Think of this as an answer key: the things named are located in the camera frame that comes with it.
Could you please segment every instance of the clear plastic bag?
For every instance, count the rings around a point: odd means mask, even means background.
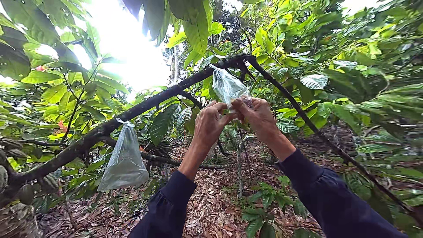
[[[224,69],[217,68],[212,64],[209,66],[214,69],[213,90],[220,100],[228,105],[230,112],[233,112],[233,110],[231,110],[231,99],[234,98],[241,98],[249,107],[253,106],[250,91],[241,81],[239,81],[239,79],[235,78]]]
[[[107,164],[98,191],[124,188],[133,185],[141,185],[148,181],[148,171],[144,166],[143,159],[135,134],[134,124],[123,122],[121,133],[116,146]]]

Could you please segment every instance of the forest floor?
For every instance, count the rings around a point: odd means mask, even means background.
[[[331,135],[330,128],[322,130],[324,134]],[[351,133],[343,128],[339,129],[341,147],[347,153],[355,155],[354,143]],[[296,148],[299,148],[314,163],[337,172],[353,169],[338,161],[335,154],[317,136],[307,138],[298,137],[290,139]],[[275,187],[280,187],[277,177],[282,173],[272,167],[269,149],[257,139],[246,142],[248,157],[251,164],[252,178],[249,178],[245,160],[242,154],[244,195],[253,194],[251,187],[258,182],[266,182]],[[181,160],[187,150],[187,146],[180,147],[173,152],[173,159]],[[238,199],[237,192],[237,169],[236,153],[232,156],[223,156],[219,159],[225,161],[226,169],[206,170],[200,169],[195,178],[198,185],[187,207],[187,219],[183,237],[246,237],[244,229],[247,223],[241,219],[242,208],[245,199]],[[212,160],[213,153],[206,160]],[[142,219],[147,212],[144,206],[141,211],[134,212],[134,201],[140,200],[146,186],[137,189],[126,188],[118,192],[113,191],[113,199],[103,195],[98,201],[99,206],[89,209],[94,203],[96,196],[90,200],[69,201],[69,210],[75,220],[77,229],[73,229],[64,205],[50,209],[47,214],[38,214],[38,220],[44,234],[49,238],[85,238],[85,237],[127,237],[131,229]],[[114,212],[114,206],[120,203],[119,212]],[[311,215],[307,219],[294,214],[292,208],[282,211],[274,207],[271,211],[275,215],[277,237],[288,238],[298,228],[312,230],[322,235],[321,228]]]

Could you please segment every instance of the long sleeve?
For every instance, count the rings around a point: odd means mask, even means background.
[[[299,150],[277,166],[328,238],[408,237],[351,192],[334,171],[315,165]]]
[[[168,183],[148,203],[148,213],[129,238],[182,236],[187,204],[197,185],[176,170]]]

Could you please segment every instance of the cacao pod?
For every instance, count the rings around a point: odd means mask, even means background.
[[[0,165],[0,193],[7,185],[8,175],[6,169]]]
[[[47,174],[43,179],[38,180],[41,190],[47,194],[55,193],[59,190],[59,183],[52,174]]]
[[[34,190],[31,184],[25,184],[19,190],[19,200],[25,205],[31,205],[34,200]]]
[[[27,155],[24,152],[22,152],[22,151],[20,151],[18,149],[8,150],[7,153],[10,156],[15,157],[15,158],[26,158],[27,157]]]
[[[12,139],[3,138],[0,140],[0,144],[6,149],[22,149],[22,145]]]

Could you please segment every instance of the bright sky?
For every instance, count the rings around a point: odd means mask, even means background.
[[[237,0],[224,1],[238,10],[242,7]],[[346,0],[342,6],[350,8],[349,14],[353,14],[365,6],[378,5],[376,2],[377,0]],[[92,4],[86,8],[92,16],[91,24],[100,34],[102,53],[110,53],[125,61],[124,64],[108,64],[105,69],[121,75],[123,82],[133,88],[135,92],[131,93],[129,100],[133,99],[138,91],[154,86],[165,86],[168,83],[170,67],[166,66],[162,56],[162,49],[165,46],[162,43],[159,47],[155,47],[155,42],[150,41],[149,36],[145,37],[142,34],[142,10],[138,22],[119,5],[118,0],[92,0]],[[44,47],[43,51],[49,52],[48,49],[49,47]],[[89,67],[88,55],[82,47],[76,45],[74,51],[82,65]]]

